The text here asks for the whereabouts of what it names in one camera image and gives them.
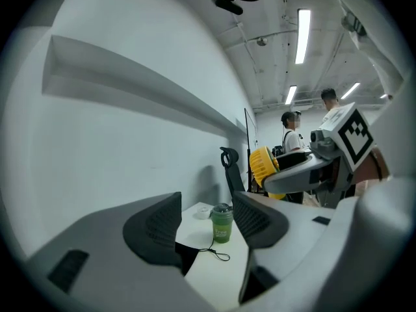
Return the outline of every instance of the white wall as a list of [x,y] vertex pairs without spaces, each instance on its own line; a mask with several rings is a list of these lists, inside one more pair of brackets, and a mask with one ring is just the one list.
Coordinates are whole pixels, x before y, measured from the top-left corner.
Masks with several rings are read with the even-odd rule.
[[[157,72],[235,128],[88,82],[68,79],[65,85],[82,92],[96,87],[135,109],[43,93],[52,35],[102,47]],[[27,48],[8,91],[0,188],[23,258],[100,209],[175,191],[183,193],[184,209],[228,202],[220,146],[240,153],[245,176],[241,128],[250,106],[244,90],[212,34],[178,0],[65,0],[52,28]]]
[[[286,110],[273,110],[263,114],[256,115],[257,131],[259,135],[259,147],[267,146],[270,150],[274,146],[281,145],[283,134],[283,127],[281,122],[281,115]],[[362,110],[369,124],[378,117],[379,110]],[[327,113],[326,110],[307,110],[302,112],[300,117],[300,128],[296,132],[300,133],[306,145],[311,142],[311,131],[317,129],[323,117]]]

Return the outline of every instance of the linear light fixture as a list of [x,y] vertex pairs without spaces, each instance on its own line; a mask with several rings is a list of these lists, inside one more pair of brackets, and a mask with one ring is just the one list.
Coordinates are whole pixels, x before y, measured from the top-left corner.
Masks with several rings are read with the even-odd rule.
[[347,91],[345,93],[345,95],[343,97],[341,97],[341,99],[345,99],[349,94],[351,94],[358,86],[360,85],[360,83],[356,82],[349,91]]
[[298,10],[298,48],[296,50],[295,64],[303,64],[305,60],[309,28],[311,26],[311,11],[306,9]]
[[286,99],[286,105],[289,105],[292,102],[294,93],[296,92],[296,89],[298,88],[298,86],[291,86],[289,89],[289,94],[287,95],[287,99]]

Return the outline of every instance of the chair headrest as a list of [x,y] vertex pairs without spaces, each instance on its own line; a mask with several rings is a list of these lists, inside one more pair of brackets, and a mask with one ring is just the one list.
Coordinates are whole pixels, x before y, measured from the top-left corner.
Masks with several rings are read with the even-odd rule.
[[221,154],[221,163],[224,168],[229,168],[231,165],[237,163],[239,160],[239,153],[237,153],[236,150],[225,147],[220,147],[220,149],[223,151]]

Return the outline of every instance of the white ceiling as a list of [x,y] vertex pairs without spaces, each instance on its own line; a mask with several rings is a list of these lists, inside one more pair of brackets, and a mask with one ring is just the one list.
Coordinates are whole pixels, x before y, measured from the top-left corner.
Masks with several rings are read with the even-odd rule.
[[[377,107],[384,102],[374,68],[341,27],[337,0],[237,1],[244,9],[241,16],[211,0],[183,1],[224,48],[256,113],[284,105],[291,85],[298,86],[295,105],[321,105],[323,88],[332,87],[341,97],[355,82],[361,85],[345,103]],[[312,18],[305,62],[295,65],[299,8],[310,9]],[[257,45],[260,36],[268,38],[266,46]]]

